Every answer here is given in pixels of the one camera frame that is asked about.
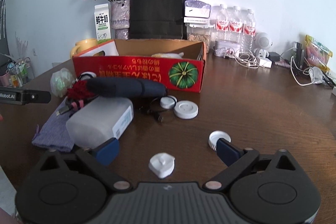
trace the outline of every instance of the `milk carton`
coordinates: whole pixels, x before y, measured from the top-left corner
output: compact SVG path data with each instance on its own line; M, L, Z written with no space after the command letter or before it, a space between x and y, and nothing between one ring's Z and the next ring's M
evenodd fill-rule
M111 39L110 4L100 4L94 7L96 33L98 44Z

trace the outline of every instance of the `white speaker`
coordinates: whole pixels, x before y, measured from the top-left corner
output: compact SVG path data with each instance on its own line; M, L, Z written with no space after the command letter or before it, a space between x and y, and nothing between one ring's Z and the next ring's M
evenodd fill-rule
M273 42L267 33L262 32L257 34L255 37L255 55L263 58L268 57L267 49L269 49L272 45Z

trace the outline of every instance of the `empty bottle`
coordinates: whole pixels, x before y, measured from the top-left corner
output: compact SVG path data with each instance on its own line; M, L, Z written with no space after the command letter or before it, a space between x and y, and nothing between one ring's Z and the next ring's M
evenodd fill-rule
M239 43L240 34L243 30L242 15L240 14L240 7L234 6L234 13L230 18L230 41Z
M241 51L250 52L252 49L252 43L255 36L256 21L254 18L254 11L247 9L247 16L244 20L244 30L241 38Z
M216 16L216 40L228 40L229 31L229 14L227 13L227 5L221 4L220 11Z

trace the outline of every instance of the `red cardboard box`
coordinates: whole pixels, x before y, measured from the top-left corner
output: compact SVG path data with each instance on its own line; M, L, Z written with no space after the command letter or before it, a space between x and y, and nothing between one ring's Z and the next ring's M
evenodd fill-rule
M155 58L157 53L184 53L183 59ZM113 39L73 56L77 77L92 71L100 77L135 77L167 88L201 92L206 48L203 42L179 39Z

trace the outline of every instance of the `wooden table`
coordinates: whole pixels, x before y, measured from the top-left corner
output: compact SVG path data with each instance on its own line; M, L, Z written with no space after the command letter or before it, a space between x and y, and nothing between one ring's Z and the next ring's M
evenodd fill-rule
M40 75L26 88L50 90L51 74L67 61ZM334 224L336 219L336 97L321 85L298 86L287 69L246 69L234 60L209 55L201 94L170 93L178 100L198 104L192 120L165 115L163 124L135 113L120 138L120 154L110 165L134 185L157 181L149 170L156 153L175 156L175 170L163 181L198 181L203 184L225 168L208 146L208 136L223 130L240 148L260 153L288 149L318 187L322 204L314 223ZM0 165L18 187L43 150L31 144L36 125L43 125L61 102L47 105L0 105Z

